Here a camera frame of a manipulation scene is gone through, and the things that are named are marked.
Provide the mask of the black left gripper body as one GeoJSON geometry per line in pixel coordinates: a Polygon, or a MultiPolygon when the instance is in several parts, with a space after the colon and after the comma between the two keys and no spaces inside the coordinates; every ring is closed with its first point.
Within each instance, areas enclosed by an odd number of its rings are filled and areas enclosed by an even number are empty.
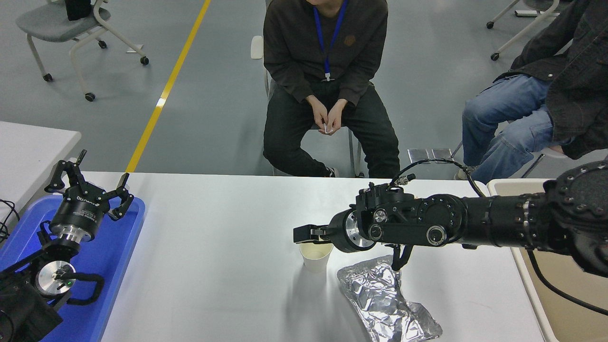
{"type": "Polygon", "coordinates": [[[109,201],[99,200],[104,189],[97,186],[71,186],[64,194],[54,218],[49,225],[50,231],[59,233],[62,227],[73,226],[85,230],[87,233],[96,233],[109,211],[109,201]]]}

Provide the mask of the person's left hand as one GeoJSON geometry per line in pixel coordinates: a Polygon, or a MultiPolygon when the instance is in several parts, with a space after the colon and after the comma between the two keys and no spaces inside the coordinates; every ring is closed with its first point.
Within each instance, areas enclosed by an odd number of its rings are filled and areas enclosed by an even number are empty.
{"type": "Polygon", "coordinates": [[[334,106],[328,112],[328,119],[326,120],[326,134],[333,135],[335,132],[342,127],[342,113],[344,108],[347,106],[348,100],[338,99],[334,106]]]}

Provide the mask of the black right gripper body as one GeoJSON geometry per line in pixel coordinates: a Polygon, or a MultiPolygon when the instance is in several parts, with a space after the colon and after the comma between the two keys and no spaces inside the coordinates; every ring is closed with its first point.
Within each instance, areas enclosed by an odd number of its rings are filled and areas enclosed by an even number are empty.
{"type": "Polygon", "coordinates": [[[332,244],[344,253],[353,253],[352,239],[350,232],[354,227],[352,219],[352,209],[344,210],[336,214],[328,224],[326,235],[332,244]]]}

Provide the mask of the person's right hand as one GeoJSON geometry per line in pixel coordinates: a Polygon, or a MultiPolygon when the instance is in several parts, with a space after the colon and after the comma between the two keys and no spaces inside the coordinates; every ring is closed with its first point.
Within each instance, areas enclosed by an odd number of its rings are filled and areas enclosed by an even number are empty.
{"type": "Polygon", "coordinates": [[[309,95],[306,98],[306,102],[308,102],[308,104],[311,107],[311,110],[313,112],[313,121],[315,123],[315,125],[318,127],[318,131],[321,134],[327,134],[326,132],[326,120],[328,119],[328,111],[325,107],[324,104],[322,104],[322,102],[317,99],[317,97],[315,97],[315,95],[309,95]]]}

